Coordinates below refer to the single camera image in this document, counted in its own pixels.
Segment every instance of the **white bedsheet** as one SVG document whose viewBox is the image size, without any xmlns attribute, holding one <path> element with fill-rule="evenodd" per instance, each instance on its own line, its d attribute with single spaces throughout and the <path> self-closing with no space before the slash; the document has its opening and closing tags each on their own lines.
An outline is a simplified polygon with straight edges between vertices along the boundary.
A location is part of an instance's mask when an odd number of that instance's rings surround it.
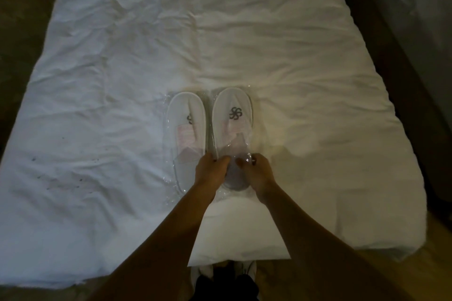
<svg viewBox="0 0 452 301">
<path fill-rule="evenodd" d="M 168 212 L 164 94 L 251 86 L 280 185 L 356 248 L 422 245 L 423 179 L 344 0 L 56 0 L 0 170 L 0 283 L 110 273 Z M 210 205 L 190 264 L 288 258 Z"/>
</svg>

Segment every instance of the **shoe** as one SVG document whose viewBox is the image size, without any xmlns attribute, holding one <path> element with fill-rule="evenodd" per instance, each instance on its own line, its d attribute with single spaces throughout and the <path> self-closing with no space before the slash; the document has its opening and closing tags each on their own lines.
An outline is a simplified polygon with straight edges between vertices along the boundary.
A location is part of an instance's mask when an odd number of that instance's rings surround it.
<svg viewBox="0 0 452 301">
<path fill-rule="evenodd" d="M 256 280 L 256 261 L 234 262 L 235 278 L 240 275 L 248 275 L 253 281 Z"/>
<path fill-rule="evenodd" d="M 201 98 L 191 92 L 178 93 L 169 103 L 166 124 L 177 185 L 185 194 L 206 152 L 206 111 Z"/>
<path fill-rule="evenodd" d="M 217 157 L 231 157 L 224 187 L 247 189 L 249 184 L 235 159 L 251 161 L 253 108 L 250 97 L 240 88 L 229 87 L 218 94 L 212 108 L 212 134 Z"/>
<path fill-rule="evenodd" d="M 201 275 L 212 280 L 213 279 L 213 265 L 201 265 L 198 267 L 191 267 L 190 278 L 192 281 L 193 290 L 195 290 L 196 281 L 198 280 L 198 277 Z"/>
</svg>

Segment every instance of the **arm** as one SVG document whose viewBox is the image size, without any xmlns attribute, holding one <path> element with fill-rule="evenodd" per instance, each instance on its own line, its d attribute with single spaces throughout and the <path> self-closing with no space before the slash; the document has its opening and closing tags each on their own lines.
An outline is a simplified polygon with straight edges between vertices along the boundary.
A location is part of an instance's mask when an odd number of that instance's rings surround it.
<svg viewBox="0 0 452 301">
<path fill-rule="evenodd" d="M 204 155 L 194 186 L 89 301 L 176 300 L 202 217 L 224 182 L 230 157 Z"/>
<path fill-rule="evenodd" d="M 275 182 L 268 160 L 238 159 L 259 200 L 267 206 L 294 263 L 321 300 L 412 300 L 351 247 L 309 217 Z"/>
</svg>

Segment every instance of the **forearm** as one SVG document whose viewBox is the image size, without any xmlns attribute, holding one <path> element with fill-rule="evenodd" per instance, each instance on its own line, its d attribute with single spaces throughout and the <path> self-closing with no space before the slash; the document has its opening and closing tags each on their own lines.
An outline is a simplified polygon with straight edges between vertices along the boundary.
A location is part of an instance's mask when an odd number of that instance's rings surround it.
<svg viewBox="0 0 452 301">
<path fill-rule="evenodd" d="M 90 299 L 175 300 L 201 224 L 212 201 L 193 186 L 156 230 Z"/>
<path fill-rule="evenodd" d="M 292 260 L 321 300 L 411 300 L 275 186 L 264 197 Z"/>
</svg>

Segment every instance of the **sneaker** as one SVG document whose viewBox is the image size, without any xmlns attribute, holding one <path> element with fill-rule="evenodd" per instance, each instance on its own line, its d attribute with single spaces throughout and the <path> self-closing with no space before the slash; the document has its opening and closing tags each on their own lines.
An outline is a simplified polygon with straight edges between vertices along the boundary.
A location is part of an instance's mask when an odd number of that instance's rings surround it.
<svg viewBox="0 0 452 301">
<path fill-rule="evenodd" d="M 248 275 L 253 281 L 256 280 L 256 261 L 234 262 L 235 278 L 239 275 Z"/>
<path fill-rule="evenodd" d="M 193 290 L 195 290 L 196 281 L 199 276 L 205 276 L 208 279 L 213 279 L 213 265 L 201 265 L 198 267 L 191 267 L 190 269 L 190 278 L 192 281 Z"/>
</svg>

